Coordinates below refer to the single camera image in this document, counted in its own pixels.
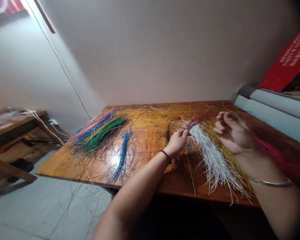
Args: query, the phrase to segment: white cable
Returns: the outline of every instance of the white cable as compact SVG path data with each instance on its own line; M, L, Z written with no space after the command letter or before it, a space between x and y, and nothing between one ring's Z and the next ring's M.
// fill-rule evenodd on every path
M66 137L69 137L68 135L59 132L58 129L54 126L53 123L50 123L50 125L51 125L51 126L54 128L54 130L56 130L59 134L64 135L64 136L66 136Z
M54 135L59 141L60 141L60 143L63 145L64 144L64 142L54 133L54 132L52 132L45 124L44 124L44 122L39 118L39 116L35 113L35 112L33 112L33 111L30 111L29 109L27 109L27 108L25 108L25 110L28 112L28 113L30 113L34 118L36 118L38 121L40 121L44 126L45 126L45 128L46 129L48 129L48 131L52 134L52 135Z

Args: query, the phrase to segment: table leg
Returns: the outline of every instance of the table leg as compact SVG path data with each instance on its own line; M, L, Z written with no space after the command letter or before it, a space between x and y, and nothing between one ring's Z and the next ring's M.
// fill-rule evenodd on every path
M37 177L30 174L30 173L27 173L19 168L16 168L12 165L10 165L9 163L6 163L6 162L3 162L0 160L0 170L6 172L6 173L9 173L13 176L16 176L18 178L21 178L23 180L26 180L28 182L34 182Z

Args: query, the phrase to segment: white wall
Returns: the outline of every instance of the white wall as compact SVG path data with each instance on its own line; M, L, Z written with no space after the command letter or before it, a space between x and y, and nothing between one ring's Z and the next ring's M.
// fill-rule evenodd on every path
M72 133L89 119L27 12L0 23L0 107L44 109Z
M106 105L230 99L297 33L288 0L44 0Z

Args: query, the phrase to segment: wooden desk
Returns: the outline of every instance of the wooden desk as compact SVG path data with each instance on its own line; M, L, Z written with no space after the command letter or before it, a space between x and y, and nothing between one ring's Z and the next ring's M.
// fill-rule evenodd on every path
M294 139L286 136L285 134L279 132L278 130L272 128L265 122L257 119L251 114L244 112L232 103L228 101L208 101L208 102L186 102L186 103L169 103L169 104L153 104L153 108L160 109L145 109L149 112L142 113L135 109L137 106L145 105L134 105L134 109L125 110L132 115L133 123L136 129L139 130L140 136L147 137L149 128L156 128L164 131L168 120L180 120L181 117L184 119L192 118L194 115L200 115L205 112L209 107L213 111L210 120L214 120L220 111L233 111L237 113L241 118L243 118L250 128L257 133L258 137L274 147L281 150L281 152L286 157L287 161L294 161L300 165L300 143ZM108 111L112 107L106 107L103 111ZM100 185L105 187L106 180L101 177L102 173L105 172L106 167L103 163L92 163L86 167L86 164L80 164L76 162L73 156L65 152L67 144L63 146L56 154L54 154L43 166L41 166L36 174L42 176L48 176L59 179L74 180L79 182L93 183L95 185ZM139 147L139 154L144 152L144 149ZM192 154L193 158L198 158L195 153ZM138 162L138 167L141 167L146 163L146 158L143 157ZM188 162L184 166L189 170ZM194 194L192 182L186 182L178 171L174 171L171 168L166 170L166 173L158 186L158 192L163 194L186 196L199 199L208 199L214 201L231 202L231 196L229 189L226 187L219 187L213 193L209 194L209 184L206 184L206 179L202 172L194 170L191 167L192 176L194 179L194 185L196 189L196 195ZM289 176L293 181L295 181L300 186L300 176ZM121 183L116 182L110 187L120 188ZM238 201L234 201L237 204L251 205L251 203L246 198L241 198L241 194L237 194ZM258 206L259 203L256 198L252 200L253 206Z
M45 117L46 114L46 111L37 111L37 115L39 116L39 118L50 128L51 126L48 123L47 118ZM51 134L40 121L29 115L20 121L8 120L0 125L0 150L5 149L12 144L22 140L26 135L29 135L37 129L42 129L57 143L60 143L59 140L53 134ZM37 179L36 176L22 171L19 168L16 168L9 163L3 162L1 160L0 170L18 178L24 179L28 182L33 182Z

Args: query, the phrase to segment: white wire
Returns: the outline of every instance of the white wire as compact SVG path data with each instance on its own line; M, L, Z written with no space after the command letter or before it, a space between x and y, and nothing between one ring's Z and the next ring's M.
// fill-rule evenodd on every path
M182 123L176 124L184 129L187 125L187 121L183 120ZM231 166L227 163L227 159L223 157L222 152L220 152L217 146L210 140L209 135L204 130L204 127L199 124L195 125L191 129L191 136L189 136L189 139L191 139L195 144L193 147L198 149L198 152L202 157L197 168L206 168L205 173L207 182L209 183L209 194L217 189L218 184L222 186L228 183L232 201L231 205L233 204L232 194L234 194L234 190L240 191L250 201L249 198L251 197L249 196L249 193L243 188L239 181L239 179L242 178L238 174L239 170L235 166Z
M40 121L44 126L45 126L45 128L46 129L48 129L48 131L52 134L52 135L54 135L59 141L60 141L60 143L63 145L64 144L64 142L54 133L54 132L52 132L45 124L44 124L44 122L39 118L39 116L35 113L35 112L33 112L33 111L30 111L29 109L27 109L27 108L25 108L25 110L28 112L28 113L30 113L34 118L36 118L38 121Z
M50 123L50 125L51 125L51 126L54 128L54 130L56 130L59 134L69 137L69 135L66 135L66 134L63 134L63 133L59 132L58 129L54 126L53 123L52 123L52 124Z

